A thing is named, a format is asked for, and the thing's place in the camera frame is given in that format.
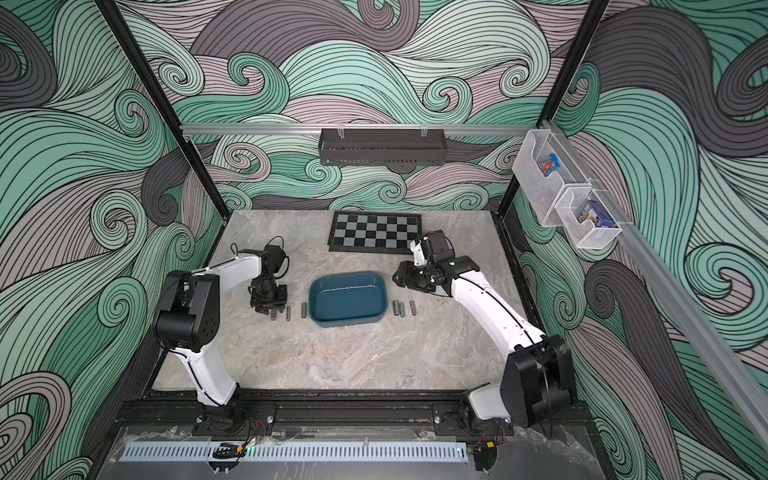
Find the teal plastic storage tray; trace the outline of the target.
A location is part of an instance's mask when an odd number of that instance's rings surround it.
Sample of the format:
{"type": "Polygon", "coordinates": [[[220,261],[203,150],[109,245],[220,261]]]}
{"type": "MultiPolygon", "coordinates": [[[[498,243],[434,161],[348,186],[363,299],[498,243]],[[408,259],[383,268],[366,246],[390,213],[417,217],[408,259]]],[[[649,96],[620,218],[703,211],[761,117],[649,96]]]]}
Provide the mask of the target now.
{"type": "Polygon", "coordinates": [[[386,282],[373,271],[323,276],[309,289],[308,315],[320,327],[375,323],[388,309],[386,282]]]}

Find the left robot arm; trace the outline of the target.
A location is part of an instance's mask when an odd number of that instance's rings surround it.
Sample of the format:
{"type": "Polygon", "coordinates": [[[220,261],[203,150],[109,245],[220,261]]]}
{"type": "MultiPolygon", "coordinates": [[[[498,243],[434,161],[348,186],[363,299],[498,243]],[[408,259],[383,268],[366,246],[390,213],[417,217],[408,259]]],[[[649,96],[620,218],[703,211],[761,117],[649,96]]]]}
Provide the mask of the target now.
{"type": "Polygon", "coordinates": [[[217,341],[221,294],[246,284],[250,308],[274,317],[287,304],[287,287],[277,281],[289,266],[290,257],[272,245],[237,252],[233,259],[213,267],[167,275],[152,333],[162,349],[181,361],[204,407],[230,406],[238,388],[217,341]]]}

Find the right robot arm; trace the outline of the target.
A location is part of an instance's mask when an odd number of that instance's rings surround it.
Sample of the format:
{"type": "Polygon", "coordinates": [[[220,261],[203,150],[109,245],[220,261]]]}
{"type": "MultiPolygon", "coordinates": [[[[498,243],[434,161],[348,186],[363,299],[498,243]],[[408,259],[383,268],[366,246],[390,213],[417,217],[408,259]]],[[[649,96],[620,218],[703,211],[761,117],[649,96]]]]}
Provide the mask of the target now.
{"type": "Polygon", "coordinates": [[[468,394],[475,418],[508,419],[529,427],[572,405],[575,377],[570,347],[561,336],[547,335],[519,314],[472,259],[461,256],[420,266],[403,261],[393,281],[429,294],[442,288],[473,316],[500,351],[505,360],[501,380],[468,394]]]}

